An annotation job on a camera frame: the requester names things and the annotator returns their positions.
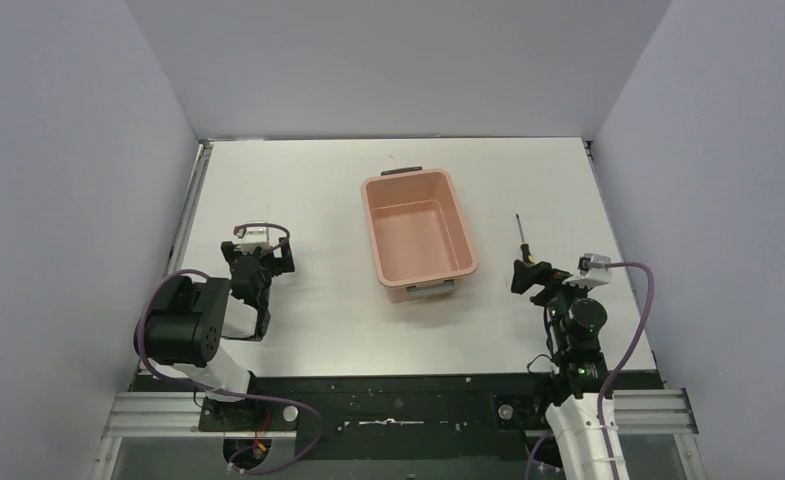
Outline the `black yellow screwdriver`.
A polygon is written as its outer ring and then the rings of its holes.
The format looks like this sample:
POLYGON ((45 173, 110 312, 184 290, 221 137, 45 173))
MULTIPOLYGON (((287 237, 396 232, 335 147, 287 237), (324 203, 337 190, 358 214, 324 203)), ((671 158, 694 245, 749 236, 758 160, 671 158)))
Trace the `black yellow screwdriver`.
POLYGON ((526 264, 532 265, 536 262, 536 260, 532 255, 529 243, 526 241, 524 228, 521 222, 520 215, 518 213, 515 214, 515 220, 516 220, 516 225, 520 237, 521 261, 526 264))

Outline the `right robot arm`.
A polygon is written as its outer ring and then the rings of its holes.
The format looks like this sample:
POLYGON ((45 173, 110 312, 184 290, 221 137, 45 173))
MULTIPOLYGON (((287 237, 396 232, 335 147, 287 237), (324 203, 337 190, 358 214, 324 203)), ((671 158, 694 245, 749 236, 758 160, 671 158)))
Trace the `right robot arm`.
POLYGON ((615 419, 612 380, 599 334, 608 320, 590 292, 611 282, 612 272, 586 254, 575 273, 530 256, 513 263, 510 289, 522 295, 539 286, 530 302, 543 309, 552 370, 538 411, 551 429, 568 479, 627 479, 615 419))

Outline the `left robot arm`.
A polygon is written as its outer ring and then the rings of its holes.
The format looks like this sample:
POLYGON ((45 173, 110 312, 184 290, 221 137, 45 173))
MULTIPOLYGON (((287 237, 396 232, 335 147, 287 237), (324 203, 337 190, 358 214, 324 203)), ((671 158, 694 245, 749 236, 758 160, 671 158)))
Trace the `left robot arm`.
POLYGON ((179 380, 211 400, 257 400, 254 375, 221 346, 224 339, 260 342, 271 322, 273 279, 293 273, 290 240, 224 241, 226 277, 184 269, 166 277, 144 308, 134 334, 134 349, 154 376, 172 367, 179 380))

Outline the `pink plastic bin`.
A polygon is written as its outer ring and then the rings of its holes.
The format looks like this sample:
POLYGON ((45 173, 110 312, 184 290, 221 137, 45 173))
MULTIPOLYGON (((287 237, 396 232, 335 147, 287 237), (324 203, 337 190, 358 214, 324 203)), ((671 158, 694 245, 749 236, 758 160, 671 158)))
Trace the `pink plastic bin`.
POLYGON ((361 198, 376 277, 392 303, 455 291, 478 268, 450 174, 421 166, 366 179, 361 198))

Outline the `left side aluminium rail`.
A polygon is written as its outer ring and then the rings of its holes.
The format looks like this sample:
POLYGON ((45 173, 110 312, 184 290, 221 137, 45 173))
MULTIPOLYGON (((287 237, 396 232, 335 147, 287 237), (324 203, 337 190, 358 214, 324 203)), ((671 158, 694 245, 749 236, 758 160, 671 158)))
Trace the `left side aluminium rail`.
POLYGON ((213 145, 210 140, 199 142, 199 151, 186 189, 180 220, 171 242, 165 269, 166 274, 172 273, 182 266, 212 151, 213 145))

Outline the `aluminium rail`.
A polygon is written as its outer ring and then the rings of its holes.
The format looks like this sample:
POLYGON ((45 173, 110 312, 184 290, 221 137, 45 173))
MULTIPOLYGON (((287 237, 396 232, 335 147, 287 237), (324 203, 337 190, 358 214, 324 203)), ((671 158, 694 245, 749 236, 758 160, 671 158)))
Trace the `aluminium rail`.
MULTIPOLYGON (((621 390, 614 394, 615 419, 621 434, 698 433, 697 422, 681 390, 621 390)), ((253 438, 251 430, 199 428, 202 409, 190 392, 124 392, 116 396, 104 438, 253 438)))
POLYGON ((212 151, 213 145, 210 140, 199 142, 199 151, 186 189, 180 220, 171 242, 165 269, 166 274, 172 273, 182 266, 212 151))

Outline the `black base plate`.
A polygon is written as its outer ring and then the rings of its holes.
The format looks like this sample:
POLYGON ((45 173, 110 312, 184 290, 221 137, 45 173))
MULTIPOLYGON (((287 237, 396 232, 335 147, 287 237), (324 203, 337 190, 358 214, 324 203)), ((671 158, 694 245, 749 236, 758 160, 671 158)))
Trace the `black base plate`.
POLYGON ((129 392, 190 392, 199 428, 251 430, 216 438, 226 453, 253 440, 293 440, 312 460, 518 460, 548 431, 538 411, 548 377, 492 375, 258 378, 263 406, 217 403, 190 387, 138 378, 129 392))

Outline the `aluminium front rail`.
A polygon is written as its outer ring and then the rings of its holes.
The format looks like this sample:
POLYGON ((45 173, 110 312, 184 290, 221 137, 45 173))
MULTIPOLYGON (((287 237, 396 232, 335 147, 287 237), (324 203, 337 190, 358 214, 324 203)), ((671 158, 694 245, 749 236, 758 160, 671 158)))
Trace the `aluminium front rail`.
MULTIPOLYGON (((621 434, 698 433, 697 422, 681 390, 621 390, 614 394, 615 419, 621 434)), ((202 409, 190 392, 124 392, 116 396, 104 438, 253 438, 251 430, 199 428, 202 409)))

